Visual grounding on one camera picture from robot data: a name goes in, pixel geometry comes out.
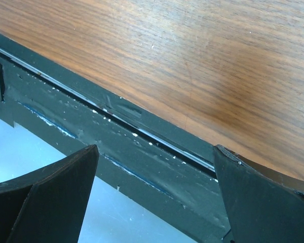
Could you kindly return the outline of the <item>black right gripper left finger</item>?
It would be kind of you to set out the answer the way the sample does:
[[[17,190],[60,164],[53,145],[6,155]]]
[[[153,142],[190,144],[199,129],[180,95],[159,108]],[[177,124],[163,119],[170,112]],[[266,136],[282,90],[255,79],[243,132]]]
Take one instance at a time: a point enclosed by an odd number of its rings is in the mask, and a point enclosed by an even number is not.
[[[99,152],[89,145],[0,183],[0,242],[78,242]]]

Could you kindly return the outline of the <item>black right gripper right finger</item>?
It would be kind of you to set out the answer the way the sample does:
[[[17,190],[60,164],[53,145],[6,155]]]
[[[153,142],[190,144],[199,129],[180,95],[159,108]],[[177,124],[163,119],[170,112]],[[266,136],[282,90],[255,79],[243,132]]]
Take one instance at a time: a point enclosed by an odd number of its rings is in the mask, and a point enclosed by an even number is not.
[[[231,227],[223,242],[304,242],[304,181],[222,145],[213,154]]]

